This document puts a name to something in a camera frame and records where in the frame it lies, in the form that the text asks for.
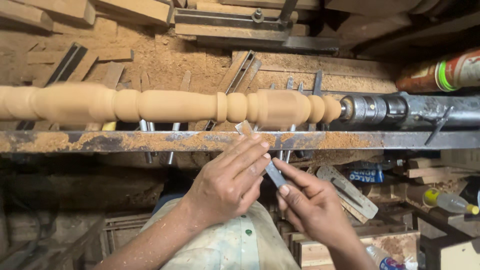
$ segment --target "turned wooden spindle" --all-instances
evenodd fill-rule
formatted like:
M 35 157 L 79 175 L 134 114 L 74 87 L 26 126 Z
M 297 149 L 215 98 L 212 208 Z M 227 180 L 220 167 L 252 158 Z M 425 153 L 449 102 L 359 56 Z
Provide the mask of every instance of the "turned wooden spindle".
M 49 120 L 61 124 L 122 120 L 156 123 L 213 119 L 261 126 L 330 123 L 340 116 L 340 103 L 331 97 L 306 97 L 292 90 L 259 89 L 244 95 L 203 95 L 183 91 L 115 91 L 92 83 L 60 83 L 47 88 L 0 87 L 0 120 Z

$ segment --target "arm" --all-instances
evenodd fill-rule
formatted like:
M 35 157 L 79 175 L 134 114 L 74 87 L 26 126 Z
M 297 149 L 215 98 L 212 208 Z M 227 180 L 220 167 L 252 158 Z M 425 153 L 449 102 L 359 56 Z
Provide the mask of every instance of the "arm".
M 246 213 L 260 195 L 260 174 L 270 161 L 268 149 L 259 135 L 240 136 L 202 168 L 171 212 L 95 270 L 158 269 L 206 227 Z
M 337 270 L 378 269 L 344 214 L 334 186 L 279 159 L 273 162 L 292 180 L 277 193 L 278 206 L 288 221 L 326 245 Z

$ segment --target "person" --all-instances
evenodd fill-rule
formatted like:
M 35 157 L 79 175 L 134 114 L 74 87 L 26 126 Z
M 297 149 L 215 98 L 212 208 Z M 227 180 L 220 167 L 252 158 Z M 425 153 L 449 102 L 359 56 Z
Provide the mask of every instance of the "person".
M 207 163 L 181 198 L 165 203 L 142 231 L 96 265 L 113 269 L 299 269 L 260 196 L 269 144 L 241 135 Z M 277 191 L 287 220 L 327 246 L 337 270 L 378 269 L 329 181 L 274 158 L 290 180 Z

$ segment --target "fingernail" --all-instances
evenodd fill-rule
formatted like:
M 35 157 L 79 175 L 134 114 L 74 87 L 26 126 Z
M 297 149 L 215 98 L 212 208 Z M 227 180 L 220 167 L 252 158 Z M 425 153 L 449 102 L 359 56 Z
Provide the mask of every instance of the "fingernail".
M 288 195 L 288 193 L 290 192 L 290 189 L 288 188 L 288 186 L 285 184 L 283 186 L 280 187 L 280 189 L 278 190 L 280 192 L 280 194 L 285 197 Z

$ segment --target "metal chisel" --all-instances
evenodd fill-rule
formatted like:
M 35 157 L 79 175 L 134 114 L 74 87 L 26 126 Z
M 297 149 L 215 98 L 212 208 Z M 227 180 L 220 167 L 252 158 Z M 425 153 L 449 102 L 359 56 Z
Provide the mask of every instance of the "metal chisel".
M 240 124 L 237 124 L 235 126 L 235 128 L 240 133 L 240 135 L 249 136 L 249 135 L 253 134 L 252 127 L 250 126 L 250 124 L 248 123 L 247 120 L 241 122 Z M 277 188 L 279 188 L 281 185 L 287 183 L 285 181 L 285 178 L 283 177 L 283 175 L 280 173 L 280 171 L 273 164 L 273 161 L 270 161 L 268 163 L 268 165 L 265 167 L 265 171 L 270 176 L 270 178 L 272 178 L 272 181 L 276 185 Z

